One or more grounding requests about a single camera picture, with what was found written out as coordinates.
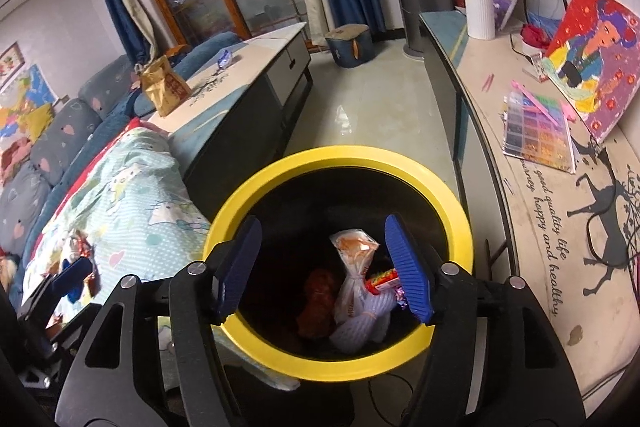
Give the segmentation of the hello kitty light blue blanket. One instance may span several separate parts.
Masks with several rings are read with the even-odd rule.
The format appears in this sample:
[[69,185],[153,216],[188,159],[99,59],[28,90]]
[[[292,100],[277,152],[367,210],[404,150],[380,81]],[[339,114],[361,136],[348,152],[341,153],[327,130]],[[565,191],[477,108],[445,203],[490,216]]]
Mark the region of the hello kitty light blue blanket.
[[75,230],[85,232],[94,247],[100,290],[96,297],[84,291],[76,303],[62,298],[54,313],[65,322],[89,303],[105,303],[128,274],[143,282],[168,279],[201,259],[209,227],[186,191],[167,140],[140,122],[117,140],[43,229],[26,267],[23,295],[32,295],[49,272],[62,267]]

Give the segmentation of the red plastic bag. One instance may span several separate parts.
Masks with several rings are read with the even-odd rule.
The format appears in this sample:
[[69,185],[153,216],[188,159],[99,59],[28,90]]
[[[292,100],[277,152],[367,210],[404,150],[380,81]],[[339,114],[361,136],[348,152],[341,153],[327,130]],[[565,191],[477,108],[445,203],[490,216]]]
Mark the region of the red plastic bag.
[[305,338],[328,337],[334,324],[334,275],[329,270],[314,270],[305,284],[305,296],[306,306],[297,319],[299,335]]

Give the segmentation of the red long snack wrapper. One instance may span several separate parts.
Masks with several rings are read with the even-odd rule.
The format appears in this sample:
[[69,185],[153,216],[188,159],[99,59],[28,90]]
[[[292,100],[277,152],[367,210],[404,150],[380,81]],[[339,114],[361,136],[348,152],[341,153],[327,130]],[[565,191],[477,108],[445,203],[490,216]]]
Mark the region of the red long snack wrapper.
[[396,291],[401,286],[396,269],[378,273],[364,281],[364,287],[371,295],[380,295],[384,291]]

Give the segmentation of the colourful bead tray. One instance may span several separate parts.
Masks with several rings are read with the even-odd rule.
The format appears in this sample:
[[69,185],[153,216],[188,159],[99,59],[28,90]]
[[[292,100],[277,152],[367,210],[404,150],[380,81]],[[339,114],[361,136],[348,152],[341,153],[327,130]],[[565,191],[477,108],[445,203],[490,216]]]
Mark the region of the colourful bead tray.
[[560,102],[542,95],[536,95],[536,99],[554,122],[521,91],[512,90],[504,98],[503,154],[574,173],[574,147]]

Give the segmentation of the blue storage box stool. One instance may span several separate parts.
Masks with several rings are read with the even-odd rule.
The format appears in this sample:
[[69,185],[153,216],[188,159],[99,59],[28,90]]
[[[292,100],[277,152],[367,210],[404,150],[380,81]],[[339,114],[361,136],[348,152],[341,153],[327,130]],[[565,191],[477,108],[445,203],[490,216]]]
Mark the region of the blue storage box stool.
[[324,38],[337,66],[355,68],[375,58],[370,28],[346,24],[329,31]]

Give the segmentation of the brown paper bag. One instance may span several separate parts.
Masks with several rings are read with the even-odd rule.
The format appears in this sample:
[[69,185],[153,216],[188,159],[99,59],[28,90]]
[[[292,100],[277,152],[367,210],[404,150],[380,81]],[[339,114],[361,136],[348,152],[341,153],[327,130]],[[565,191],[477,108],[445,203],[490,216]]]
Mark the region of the brown paper bag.
[[190,86],[178,75],[166,55],[146,65],[139,74],[143,92],[160,117],[172,113],[190,98]]

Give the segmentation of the yellow rimmed black trash bin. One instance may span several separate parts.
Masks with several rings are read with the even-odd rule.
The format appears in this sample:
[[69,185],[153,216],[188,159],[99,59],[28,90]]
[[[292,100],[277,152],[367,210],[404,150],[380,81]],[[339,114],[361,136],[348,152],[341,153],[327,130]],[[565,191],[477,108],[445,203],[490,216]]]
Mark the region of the yellow rimmed black trash bin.
[[256,172],[221,206],[205,239],[210,253],[247,217],[262,224],[262,247],[239,308],[218,331],[250,361],[306,381],[356,381],[422,355],[435,329],[399,309],[390,314],[382,343],[367,343],[354,355],[343,355],[326,335],[306,338],[298,331],[311,274],[324,270],[336,283],[345,280],[331,236],[361,229],[383,242],[392,213],[401,215],[416,243],[472,269],[472,234],[462,205],[444,181],[411,158],[337,145],[304,150]]

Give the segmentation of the framed calligraphy picture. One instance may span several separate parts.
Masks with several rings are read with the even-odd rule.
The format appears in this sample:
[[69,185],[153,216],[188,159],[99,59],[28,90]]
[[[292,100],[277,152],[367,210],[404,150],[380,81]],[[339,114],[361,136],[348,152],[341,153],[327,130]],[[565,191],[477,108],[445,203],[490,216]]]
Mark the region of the framed calligraphy picture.
[[0,55],[0,88],[3,88],[24,66],[25,60],[17,42]]

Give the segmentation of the clear orange bread bag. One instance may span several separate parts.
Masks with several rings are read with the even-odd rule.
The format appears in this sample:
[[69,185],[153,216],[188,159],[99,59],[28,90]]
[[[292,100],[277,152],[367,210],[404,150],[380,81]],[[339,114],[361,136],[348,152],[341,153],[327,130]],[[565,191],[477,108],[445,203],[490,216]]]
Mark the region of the clear orange bread bag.
[[335,323],[341,325],[363,311],[368,295],[364,280],[378,242],[365,231],[350,229],[332,235],[331,243],[345,268],[345,278],[334,307]]

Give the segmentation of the pile of clothes on sofa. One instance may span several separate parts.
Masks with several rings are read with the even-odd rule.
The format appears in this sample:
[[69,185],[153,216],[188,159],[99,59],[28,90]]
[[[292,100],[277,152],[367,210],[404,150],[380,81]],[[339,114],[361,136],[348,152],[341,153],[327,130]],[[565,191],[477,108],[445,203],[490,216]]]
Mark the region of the pile of clothes on sofa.
[[21,165],[29,158],[32,142],[21,138],[13,142],[1,154],[1,185],[9,182],[20,170]]

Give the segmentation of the blue curtain left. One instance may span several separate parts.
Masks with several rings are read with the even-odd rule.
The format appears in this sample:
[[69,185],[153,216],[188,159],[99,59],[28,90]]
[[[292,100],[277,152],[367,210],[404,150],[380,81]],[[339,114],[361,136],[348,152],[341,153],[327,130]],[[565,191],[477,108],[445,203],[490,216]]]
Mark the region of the blue curtain left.
[[150,58],[151,43],[128,12],[124,0],[104,0],[120,43],[132,65],[143,65]]

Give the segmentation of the blue grey sectional sofa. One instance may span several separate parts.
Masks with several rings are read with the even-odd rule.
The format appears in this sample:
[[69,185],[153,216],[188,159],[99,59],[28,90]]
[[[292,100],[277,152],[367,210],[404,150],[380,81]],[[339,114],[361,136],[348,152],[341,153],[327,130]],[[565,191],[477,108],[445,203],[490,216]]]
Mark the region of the blue grey sectional sofa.
[[12,306],[36,239],[91,161],[137,116],[154,106],[132,84],[134,65],[122,55],[87,80],[55,114],[29,158],[1,193],[1,280]]

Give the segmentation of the grey white coffee table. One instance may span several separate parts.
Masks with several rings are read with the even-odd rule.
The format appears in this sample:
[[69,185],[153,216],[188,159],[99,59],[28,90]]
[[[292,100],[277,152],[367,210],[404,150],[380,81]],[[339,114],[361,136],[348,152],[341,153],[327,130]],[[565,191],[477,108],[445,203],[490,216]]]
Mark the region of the grey white coffee table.
[[193,95],[149,122],[169,136],[186,191],[212,217],[231,193],[282,157],[314,82],[304,23],[235,44],[231,64],[214,60],[188,83]]

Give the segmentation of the colourful portrait painting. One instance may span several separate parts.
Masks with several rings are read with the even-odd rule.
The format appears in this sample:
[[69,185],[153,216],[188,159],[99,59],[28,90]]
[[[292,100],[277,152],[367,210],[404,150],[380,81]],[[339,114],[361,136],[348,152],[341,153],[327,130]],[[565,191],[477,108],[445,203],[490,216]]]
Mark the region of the colourful portrait painting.
[[570,0],[540,67],[602,142],[639,89],[638,15],[616,0]]

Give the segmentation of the china map poster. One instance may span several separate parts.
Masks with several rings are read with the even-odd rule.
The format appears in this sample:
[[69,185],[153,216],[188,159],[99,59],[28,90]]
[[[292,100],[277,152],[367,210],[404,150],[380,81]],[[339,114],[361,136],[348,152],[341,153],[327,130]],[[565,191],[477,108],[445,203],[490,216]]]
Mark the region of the china map poster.
[[17,135],[20,129],[18,118],[56,101],[58,96],[36,64],[23,69],[1,90],[1,138],[8,139]]

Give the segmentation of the red blanket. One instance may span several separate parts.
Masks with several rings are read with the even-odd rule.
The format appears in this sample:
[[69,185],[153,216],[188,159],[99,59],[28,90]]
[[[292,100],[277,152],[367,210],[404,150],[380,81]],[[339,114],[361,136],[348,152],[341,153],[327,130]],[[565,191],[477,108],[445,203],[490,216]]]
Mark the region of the red blanket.
[[35,250],[42,239],[43,229],[56,217],[66,202],[80,189],[87,180],[90,171],[98,161],[126,132],[140,126],[140,118],[128,118],[126,115],[115,115],[109,121],[100,124],[96,133],[81,150],[63,174],[61,181],[52,188],[50,195],[42,206],[40,216],[32,226],[24,248],[23,265],[32,260]]

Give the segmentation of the purple foam fruit net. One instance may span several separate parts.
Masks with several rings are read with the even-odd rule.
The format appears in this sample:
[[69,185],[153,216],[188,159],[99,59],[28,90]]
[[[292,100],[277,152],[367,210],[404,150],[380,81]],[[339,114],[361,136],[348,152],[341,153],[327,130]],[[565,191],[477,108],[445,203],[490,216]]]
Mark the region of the purple foam fruit net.
[[369,341],[382,343],[390,327],[390,312],[398,305],[393,291],[367,295],[362,312],[337,327],[332,345],[345,355],[354,355]]

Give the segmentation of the small blue wrapper on table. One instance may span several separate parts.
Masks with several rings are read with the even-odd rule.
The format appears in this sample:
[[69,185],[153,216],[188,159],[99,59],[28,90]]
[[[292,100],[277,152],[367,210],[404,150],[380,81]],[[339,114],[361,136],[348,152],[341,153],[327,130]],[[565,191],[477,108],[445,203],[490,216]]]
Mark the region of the small blue wrapper on table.
[[224,49],[218,57],[217,66],[219,69],[228,68],[233,61],[233,52],[230,49]]

